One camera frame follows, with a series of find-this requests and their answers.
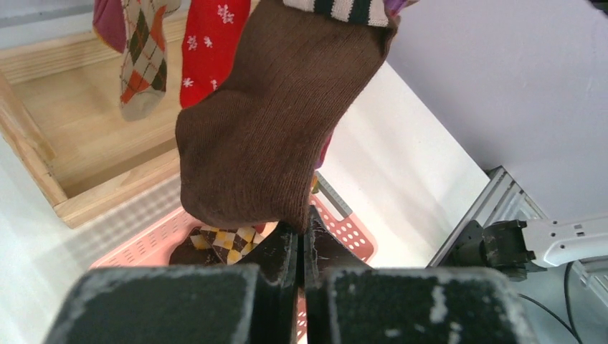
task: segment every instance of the wooden drawer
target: wooden drawer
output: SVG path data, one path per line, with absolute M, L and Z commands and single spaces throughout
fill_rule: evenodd
M 185 24 L 185 11 L 165 21 L 167 94 L 148 118 L 130 123 L 118 109 L 120 54 L 93 33 L 0 51 L 0 130 L 68 226 L 179 173 Z

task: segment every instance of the pink basket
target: pink basket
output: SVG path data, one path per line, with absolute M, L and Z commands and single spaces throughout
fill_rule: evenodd
M 329 231 L 357 257 L 368 262 L 376 252 L 376 241 L 367 228 L 351 214 L 337 221 L 319 198 L 312 195 L 314 205 Z M 204 226 L 183 208 L 172 211 L 140 234 L 120 245 L 91 265 L 97 267 L 158 267 L 166 266 L 173 250 L 182 243 L 195 226 Z M 298 340 L 306 334 L 306 303 L 298 300 Z

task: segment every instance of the snowflake pattern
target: snowflake pattern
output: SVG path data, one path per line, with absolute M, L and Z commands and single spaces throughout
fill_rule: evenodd
M 234 13 L 228 10 L 228 5 L 217 5 L 217 15 L 222 18 L 224 24 L 234 24 Z
M 199 43 L 196 41 L 196 36 L 188 36 L 186 43 L 188 44 L 188 50 L 196 50 L 196 47 L 199 46 Z
M 209 38 L 209 36 L 203 37 L 203 42 L 205 42 L 206 47 L 208 47 L 208 48 L 213 47 L 213 42 L 211 42 L 211 39 Z
M 194 85 L 194 81 L 187 77 L 186 79 L 184 79 L 184 81 L 181 82 L 181 84 L 184 85 L 185 88 L 188 88 Z

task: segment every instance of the red sock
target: red sock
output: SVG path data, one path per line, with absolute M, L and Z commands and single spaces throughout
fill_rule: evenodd
M 251 0 L 192 0 L 181 44 L 180 103 L 189 108 L 228 77 Z

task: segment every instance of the wooden edge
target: wooden edge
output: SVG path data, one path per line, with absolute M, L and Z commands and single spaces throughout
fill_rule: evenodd
M 163 28 L 167 42 L 183 39 L 186 31 L 186 11 L 178 11 L 168 16 Z M 95 33 L 85 32 L 0 50 L 0 71 L 4 73 L 9 84 L 16 84 L 119 56 L 120 53 L 103 44 Z
M 57 179 L 55 179 L 44 162 L 41 154 L 34 149 L 34 147 L 37 147 L 37 140 L 25 137 L 23 128 L 20 128 L 19 124 L 15 123 L 15 119 L 20 118 L 19 114 L 29 116 L 29 113 L 24 114 L 19 112 L 21 109 L 24 110 L 22 106 L 21 102 L 12 93 L 10 86 L 2 83 L 0 85 L 0 132 L 17 157 L 22 161 L 47 201 L 51 203 L 51 206 L 56 206 L 66 201 L 67 197 L 59 182 L 57 182 Z M 26 118 L 21 119 L 25 123 L 28 123 Z M 36 132 L 37 126 L 33 122 L 31 124 L 33 126 L 29 129 Z M 44 137 L 39 138 L 41 145 L 44 145 L 42 141 L 45 141 Z M 47 156 L 54 156 L 54 152 L 50 146 L 40 148 L 42 151 L 45 149 L 47 149 Z
M 56 205 L 54 210 L 70 228 L 76 228 L 178 173 L 179 154 L 173 149 Z
M 25 108 L 23 102 L 15 95 L 11 85 L 0 72 L 0 104 L 2 106 L 2 123 L 4 130 L 18 130 L 19 135 L 36 151 L 38 156 L 47 163 L 57 157 L 50 142 L 44 136 L 34 119 Z

